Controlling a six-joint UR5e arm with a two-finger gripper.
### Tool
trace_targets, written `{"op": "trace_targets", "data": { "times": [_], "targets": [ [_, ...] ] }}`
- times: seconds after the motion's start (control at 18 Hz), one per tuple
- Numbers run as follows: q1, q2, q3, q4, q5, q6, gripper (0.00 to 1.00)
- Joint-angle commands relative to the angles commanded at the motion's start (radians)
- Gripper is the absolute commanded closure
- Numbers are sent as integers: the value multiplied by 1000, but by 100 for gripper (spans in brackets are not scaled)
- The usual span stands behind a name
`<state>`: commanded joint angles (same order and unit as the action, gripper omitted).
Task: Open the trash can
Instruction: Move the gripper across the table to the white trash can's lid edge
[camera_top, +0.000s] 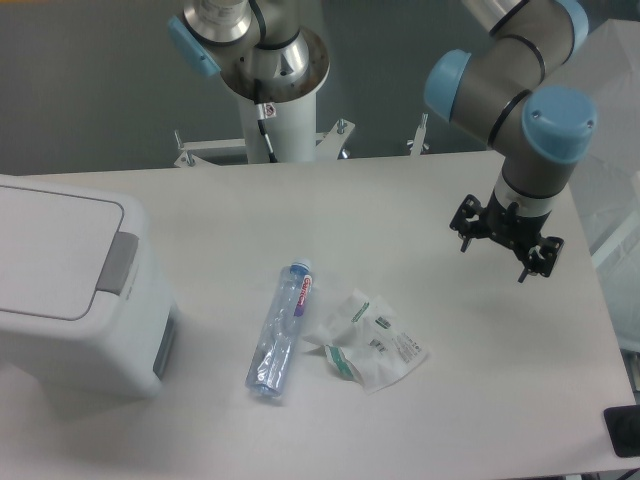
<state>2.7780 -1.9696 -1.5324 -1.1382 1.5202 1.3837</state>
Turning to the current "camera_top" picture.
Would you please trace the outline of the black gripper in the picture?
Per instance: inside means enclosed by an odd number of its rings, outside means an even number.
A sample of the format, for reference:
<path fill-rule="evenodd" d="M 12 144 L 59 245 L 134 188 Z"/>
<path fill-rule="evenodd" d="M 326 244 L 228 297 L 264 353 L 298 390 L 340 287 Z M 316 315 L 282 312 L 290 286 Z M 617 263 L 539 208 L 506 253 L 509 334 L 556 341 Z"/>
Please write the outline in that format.
<path fill-rule="evenodd" d="M 549 216 L 550 213 L 536 217 L 520 216 L 515 207 L 503 207 L 495 194 L 483 207 L 474 195 L 468 194 L 456 210 L 449 228 L 461 239 L 461 252 L 468 249 L 472 240 L 489 238 L 516 255 L 526 255 L 521 261 L 524 268 L 518 277 L 518 282 L 523 283 L 528 276 L 548 278 L 564 247 L 562 238 L 541 235 Z"/>

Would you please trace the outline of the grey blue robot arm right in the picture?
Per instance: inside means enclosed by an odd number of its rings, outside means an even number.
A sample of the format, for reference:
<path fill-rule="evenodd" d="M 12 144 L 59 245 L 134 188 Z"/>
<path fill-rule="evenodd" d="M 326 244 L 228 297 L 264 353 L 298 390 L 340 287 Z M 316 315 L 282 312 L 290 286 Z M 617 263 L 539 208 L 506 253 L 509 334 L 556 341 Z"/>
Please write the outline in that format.
<path fill-rule="evenodd" d="M 544 236 L 552 205 L 597 125 L 595 105 L 569 87 L 545 85 L 587 38 L 577 1 L 467 1 L 493 44 L 481 55 L 444 54 L 426 81 L 425 103 L 504 158 L 490 200 L 469 195 L 450 227 L 463 243 L 489 239 L 523 260 L 555 258 L 562 239 Z"/>

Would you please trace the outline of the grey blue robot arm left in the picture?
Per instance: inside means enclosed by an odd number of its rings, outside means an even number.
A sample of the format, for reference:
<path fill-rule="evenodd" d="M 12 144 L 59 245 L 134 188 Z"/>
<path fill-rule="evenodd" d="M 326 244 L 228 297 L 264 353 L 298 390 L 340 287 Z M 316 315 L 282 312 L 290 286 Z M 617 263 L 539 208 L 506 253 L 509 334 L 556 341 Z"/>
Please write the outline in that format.
<path fill-rule="evenodd" d="M 424 100 L 432 112 L 504 158 L 487 204 L 466 197 L 451 228 L 464 244 L 489 239 L 512 251 L 525 275 L 549 276 L 563 242 L 541 232 L 572 163 L 560 151 L 560 125 L 543 113 L 554 95 L 543 80 L 586 35 L 570 1 L 469 1 L 493 38 L 475 58 L 444 54 L 431 69 Z M 220 75 L 238 97 L 252 163 L 313 161 L 315 115 L 287 107 L 313 99 L 329 70 L 321 39 L 304 28 L 295 1 L 189 1 L 169 36 L 201 75 Z"/>

